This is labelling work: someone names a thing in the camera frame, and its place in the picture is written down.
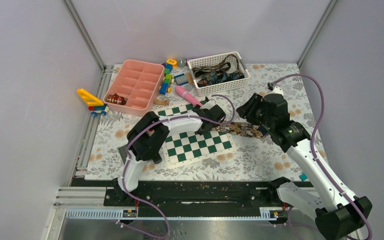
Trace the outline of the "brown floral patterned tie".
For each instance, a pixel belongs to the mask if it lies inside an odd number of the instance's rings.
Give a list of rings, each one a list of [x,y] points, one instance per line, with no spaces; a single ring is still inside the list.
[[[268,131],[260,125],[254,125],[248,122],[231,122],[225,125],[217,125],[212,128],[213,131],[228,133],[232,135],[263,139],[268,135]]]

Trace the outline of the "white perforated plastic basket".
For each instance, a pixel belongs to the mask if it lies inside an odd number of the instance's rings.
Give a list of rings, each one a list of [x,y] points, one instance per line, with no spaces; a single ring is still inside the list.
[[[190,59],[187,65],[200,97],[242,88],[250,78],[237,51]]]

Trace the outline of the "pink divided organizer tray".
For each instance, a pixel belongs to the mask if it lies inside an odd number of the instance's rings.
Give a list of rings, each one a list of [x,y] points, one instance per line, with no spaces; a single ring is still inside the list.
[[[120,67],[111,86],[103,97],[112,111],[142,117],[151,111],[164,77],[161,64],[128,59]],[[125,105],[108,103],[109,95],[118,94],[126,99]]]

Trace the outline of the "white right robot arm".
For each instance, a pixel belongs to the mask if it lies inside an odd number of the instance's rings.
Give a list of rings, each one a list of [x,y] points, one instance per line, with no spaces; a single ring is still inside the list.
[[[283,91],[278,86],[270,90],[265,96],[254,93],[236,111],[248,123],[268,131],[271,140],[306,174],[318,196],[281,177],[267,191],[267,201],[273,206],[285,202],[297,208],[314,220],[327,240],[347,237],[367,224],[371,201],[366,196],[358,197],[338,178],[315,149],[308,131],[291,120]]]

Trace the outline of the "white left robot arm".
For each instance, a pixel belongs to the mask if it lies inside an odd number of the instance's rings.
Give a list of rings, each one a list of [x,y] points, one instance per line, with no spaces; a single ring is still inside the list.
[[[168,137],[187,132],[203,135],[221,125],[225,118],[226,113],[213,99],[178,115],[146,113],[128,132],[127,144],[118,149],[124,167],[117,178],[116,199],[124,206],[134,202],[134,190],[138,187],[144,165],[149,161],[155,164],[162,161],[159,151]]]

